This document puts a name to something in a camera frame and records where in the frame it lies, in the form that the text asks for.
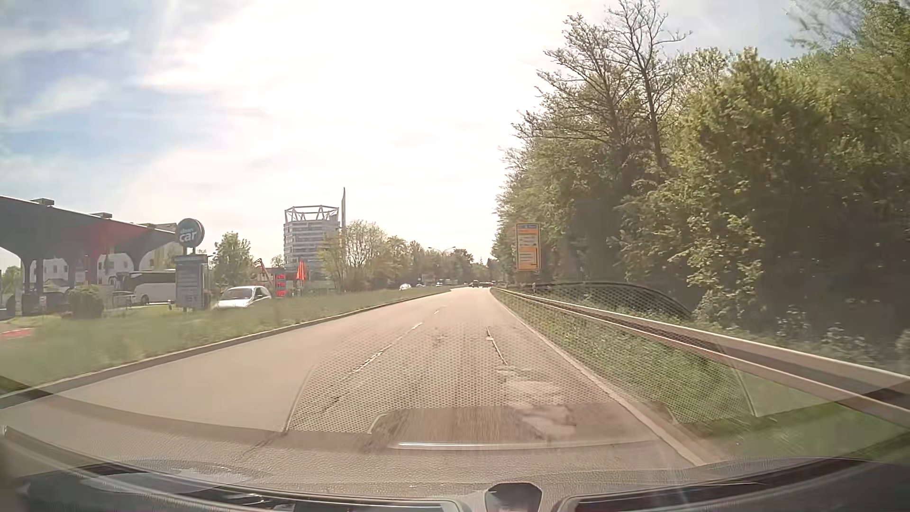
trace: white building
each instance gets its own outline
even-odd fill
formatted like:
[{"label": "white building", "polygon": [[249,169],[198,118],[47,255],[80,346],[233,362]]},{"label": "white building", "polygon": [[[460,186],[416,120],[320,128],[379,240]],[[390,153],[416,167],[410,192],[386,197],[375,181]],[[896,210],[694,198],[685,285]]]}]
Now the white building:
[{"label": "white building", "polygon": [[294,206],[285,210],[284,258],[288,266],[303,260],[310,279],[325,279],[319,251],[328,237],[341,228],[339,208],[333,206]]}]

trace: asphalt road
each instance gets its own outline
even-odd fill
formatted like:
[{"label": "asphalt road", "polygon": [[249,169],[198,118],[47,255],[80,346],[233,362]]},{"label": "asphalt road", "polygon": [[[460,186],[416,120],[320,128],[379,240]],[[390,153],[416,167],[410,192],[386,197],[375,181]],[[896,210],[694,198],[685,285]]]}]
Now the asphalt road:
[{"label": "asphalt road", "polygon": [[261,471],[262,485],[492,482],[691,466],[487,289],[456,289],[0,410],[119,460]]}]

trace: building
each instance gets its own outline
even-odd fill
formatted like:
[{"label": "building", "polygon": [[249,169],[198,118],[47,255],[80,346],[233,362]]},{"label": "building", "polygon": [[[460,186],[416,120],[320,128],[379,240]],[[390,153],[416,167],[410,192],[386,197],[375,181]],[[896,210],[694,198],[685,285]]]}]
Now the building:
[{"label": "building", "polygon": [[[167,224],[156,224],[154,227],[165,230],[165,231],[176,231],[177,223],[171,222]],[[138,269],[141,271],[159,271],[164,270],[168,267],[173,268],[169,265],[171,257],[183,254],[183,247],[180,246],[176,241],[168,242],[167,244],[153,250],[149,251],[142,257],[142,260],[138,263]],[[102,254],[98,257],[96,261],[98,266],[98,283],[97,284],[116,284],[116,275],[118,272],[124,271],[134,271],[137,267],[134,265],[133,260],[123,252],[116,252],[110,254]],[[31,272],[31,282],[35,282],[35,268],[36,262],[32,262],[30,269]],[[69,265],[66,264],[66,261],[63,258],[54,258],[52,260],[44,260],[44,278],[45,282],[54,283],[52,280],[62,280],[65,282],[69,275]],[[81,264],[76,266],[76,282],[82,283],[86,281],[86,272],[82,268]]]},{"label": "building", "polygon": [[329,236],[341,229],[344,208],[325,205],[293,206],[285,210],[284,258],[288,267],[301,260],[307,265],[309,279],[326,279],[319,261],[319,251],[326,247]]}]

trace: bush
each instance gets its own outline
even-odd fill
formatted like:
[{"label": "bush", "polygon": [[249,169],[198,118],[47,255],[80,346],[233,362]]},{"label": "bush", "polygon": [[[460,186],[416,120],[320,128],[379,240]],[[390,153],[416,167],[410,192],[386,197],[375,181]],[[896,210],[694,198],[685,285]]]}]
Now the bush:
[{"label": "bush", "polygon": [[105,303],[101,299],[101,291],[95,285],[76,286],[69,292],[69,307],[73,318],[101,318],[105,310]]}]

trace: gas station canopy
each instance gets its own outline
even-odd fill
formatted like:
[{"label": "gas station canopy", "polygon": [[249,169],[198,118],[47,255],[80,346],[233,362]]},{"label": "gas station canopy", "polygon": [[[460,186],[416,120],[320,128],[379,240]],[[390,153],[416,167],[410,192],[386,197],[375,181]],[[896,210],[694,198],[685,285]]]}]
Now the gas station canopy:
[{"label": "gas station canopy", "polygon": [[[108,213],[62,210],[47,199],[0,196],[0,247],[18,256],[23,268],[52,258],[74,262],[87,256],[96,261],[110,249],[125,252],[137,266],[147,252],[174,239],[172,231],[159,230],[154,224],[114,220]],[[94,282],[96,266],[89,264],[86,269]]]}]

